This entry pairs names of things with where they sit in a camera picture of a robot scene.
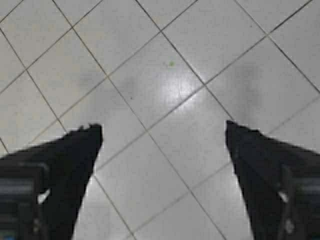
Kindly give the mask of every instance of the tile floor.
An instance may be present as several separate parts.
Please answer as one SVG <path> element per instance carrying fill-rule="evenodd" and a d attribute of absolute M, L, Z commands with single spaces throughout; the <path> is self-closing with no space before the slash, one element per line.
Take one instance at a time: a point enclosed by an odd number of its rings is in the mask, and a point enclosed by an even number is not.
<path fill-rule="evenodd" d="M 320 152 L 319 13 L 317 0 L 1 0 L 0 156 L 100 123 L 75 240 L 252 240 L 225 122 Z"/>

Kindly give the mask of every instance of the white tile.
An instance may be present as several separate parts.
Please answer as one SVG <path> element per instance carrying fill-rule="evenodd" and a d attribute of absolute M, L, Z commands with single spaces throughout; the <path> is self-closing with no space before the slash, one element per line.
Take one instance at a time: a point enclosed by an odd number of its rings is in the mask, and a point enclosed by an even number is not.
<path fill-rule="evenodd" d="M 24 67 L 2 33 L 0 33 L 0 53 L 1 92 L 24 70 Z"/>
<path fill-rule="evenodd" d="M 226 239 L 253 240 L 246 206 L 231 164 L 193 192 Z"/>
<path fill-rule="evenodd" d="M 55 0 L 66 18 L 74 25 L 86 15 L 100 0 Z"/>
<path fill-rule="evenodd" d="M 200 0 L 164 32 L 205 82 L 263 36 L 234 0 Z"/>
<path fill-rule="evenodd" d="M 108 79 L 67 112 L 61 121 L 68 131 L 94 123 L 103 126 L 104 142 L 97 167 L 144 132 L 137 117 Z"/>
<path fill-rule="evenodd" d="M 50 141 L 59 139 L 65 135 L 65 130 L 61 124 L 56 121 L 47 130 L 45 130 L 41 135 L 39 135 L 35 140 L 32 141 L 32 145 L 40 145 Z"/>
<path fill-rule="evenodd" d="M 113 208 L 103 190 L 91 178 L 82 200 L 73 240 L 124 240 L 129 230 Z"/>
<path fill-rule="evenodd" d="M 237 0 L 268 33 L 308 0 Z"/>
<path fill-rule="evenodd" d="M 105 78 L 73 30 L 36 61 L 29 72 L 58 116 Z"/>
<path fill-rule="evenodd" d="M 151 135 L 192 187 L 229 162 L 225 121 L 229 119 L 204 88 L 151 129 Z"/>
<path fill-rule="evenodd" d="M 96 176 L 133 231 L 188 191 L 148 134 Z"/>
<path fill-rule="evenodd" d="M 0 21 L 20 2 L 21 0 L 1 0 Z"/>
<path fill-rule="evenodd" d="M 319 117 L 320 100 L 316 100 L 271 133 L 271 137 L 320 153 Z"/>
<path fill-rule="evenodd" d="M 238 123 L 264 133 L 318 96 L 269 39 L 255 46 L 208 87 Z"/>
<path fill-rule="evenodd" d="M 164 28 L 195 0 L 138 0 L 155 23 Z"/>
<path fill-rule="evenodd" d="M 157 33 L 156 26 L 134 0 L 101 2 L 75 30 L 108 73 Z"/>
<path fill-rule="evenodd" d="M 222 240 L 189 194 L 134 234 L 137 240 Z"/>
<path fill-rule="evenodd" d="M 8 150 L 26 146 L 55 120 L 27 73 L 0 94 L 0 136 Z"/>
<path fill-rule="evenodd" d="M 320 1 L 312 1 L 278 28 L 272 38 L 320 89 Z"/>
<path fill-rule="evenodd" d="M 51 0 L 24 0 L 0 27 L 25 66 L 29 66 L 69 25 Z"/>
<path fill-rule="evenodd" d="M 7 151 L 5 147 L 3 146 L 2 142 L 0 142 L 0 158 L 5 156 L 7 154 Z"/>
<path fill-rule="evenodd" d="M 110 78 L 147 128 L 202 85 L 162 34 Z"/>

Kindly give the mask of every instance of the floor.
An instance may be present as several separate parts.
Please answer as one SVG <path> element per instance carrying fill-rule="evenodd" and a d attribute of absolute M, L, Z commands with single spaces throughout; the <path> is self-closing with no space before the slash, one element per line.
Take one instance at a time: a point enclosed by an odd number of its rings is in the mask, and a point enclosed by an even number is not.
<path fill-rule="evenodd" d="M 0 155 L 103 125 L 75 240 L 252 240 L 226 120 L 320 152 L 318 0 L 1 0 Z"/>

